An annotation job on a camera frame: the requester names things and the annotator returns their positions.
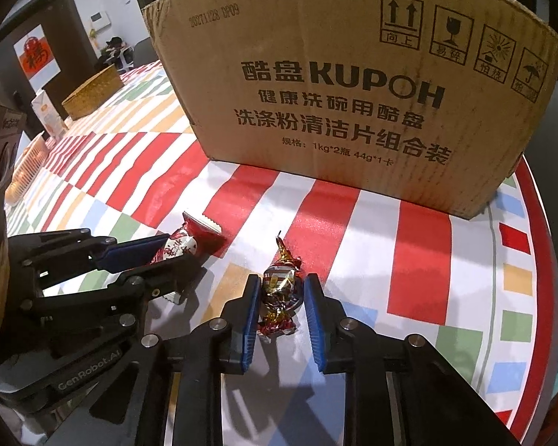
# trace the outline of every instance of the cardboard box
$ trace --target cardboard box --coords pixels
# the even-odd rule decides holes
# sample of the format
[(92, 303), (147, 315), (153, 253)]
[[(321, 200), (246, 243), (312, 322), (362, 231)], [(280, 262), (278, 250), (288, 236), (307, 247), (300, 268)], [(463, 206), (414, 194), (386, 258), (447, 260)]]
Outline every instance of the cardboard box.
[(470, 218), (558, 74), (515, 0), (158, 0), (153, 45), (204, 152)]

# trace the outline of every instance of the red fu character poster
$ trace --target red fu character poster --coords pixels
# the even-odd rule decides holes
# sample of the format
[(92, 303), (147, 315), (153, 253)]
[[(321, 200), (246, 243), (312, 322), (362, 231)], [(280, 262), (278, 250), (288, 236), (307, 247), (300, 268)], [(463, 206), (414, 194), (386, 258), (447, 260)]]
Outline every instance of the red fu character poster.
[(60, 72), (41, 25), (16, 42), (14, 47), (22, 70), (35, 92)]

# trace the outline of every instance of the striped tablecloth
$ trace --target striped tablecloth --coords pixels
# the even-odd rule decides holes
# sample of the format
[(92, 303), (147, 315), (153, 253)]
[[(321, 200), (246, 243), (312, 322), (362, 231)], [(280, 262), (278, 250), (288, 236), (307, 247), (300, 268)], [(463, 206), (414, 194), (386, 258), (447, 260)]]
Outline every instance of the striped tablecloth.
[[(485, 211), (465, 221), (337, 184), (210, 162), (161, 65), (124, 79), (54, 147), (9, 211), (9, 235), (89, 227), (126, 241), (173, 232), (188, 207), (203, 212), (227, 244), (185, 303), (161, 298), (150, 307), (149, 327), (171, 338), (239, 296), (247, 275), (271, 263), (282, 230), (348, 315), (386, 335), (423, 334), (524, 436), (550, 359), (554, 309), (548, 231), (524, 161)], [(91, 272), (47, 292), (92, 290), (113, 278)], [(225, 444), (341, 441), (344, 378), (317, 371), (303, 307), (296, 321), (295, 335), (257, 341), (244, 377), (224, 379)]]

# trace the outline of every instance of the wrapped candy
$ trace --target wrapped candy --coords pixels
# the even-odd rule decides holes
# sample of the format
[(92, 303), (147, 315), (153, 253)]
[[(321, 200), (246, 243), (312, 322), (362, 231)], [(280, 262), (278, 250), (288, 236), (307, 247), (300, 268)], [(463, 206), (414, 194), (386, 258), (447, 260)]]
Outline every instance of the wrapped candy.
[(262, 276), (262, 320), (258, 335), (267, 342), (277, 335), (290, 335), (296, 331), (293, 312), (304, 300), (300, 268), (302, 260), (294, 258), (283, 240), (277, 236), (279, 259)]
[[(190, 253), (201, 257), (212, 254), (223, 243), (221, 227), (202, 214), (182, 212), (182, 227), (171, 233), (165, 245), (157, 251), (151, 263)], [(164, 295), (175, 304), (180, 303), (180, 294), (171, 292)]]

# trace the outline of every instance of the fragile glass symbol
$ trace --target fragile glass symbol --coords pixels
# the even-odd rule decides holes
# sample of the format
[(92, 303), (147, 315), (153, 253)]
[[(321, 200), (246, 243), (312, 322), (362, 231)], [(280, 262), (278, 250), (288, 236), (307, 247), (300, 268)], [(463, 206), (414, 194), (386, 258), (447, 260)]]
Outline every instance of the fragile glass symbol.
[(446, 17), (446, 31), (450, 33), (450, 38), (445, 40), (445, 43), (450, 43), (451, 45), (458, 47), (455, 40), (453, 40), (453, 37), (458, 35), (461, 31), (461, 21), (451, 16)]
[(485, 46), (488, 50), (484, 53), (484, 60), (490, 64), (505, 61), (512, 48), (510, 41), (500, 34), (490, 34)]

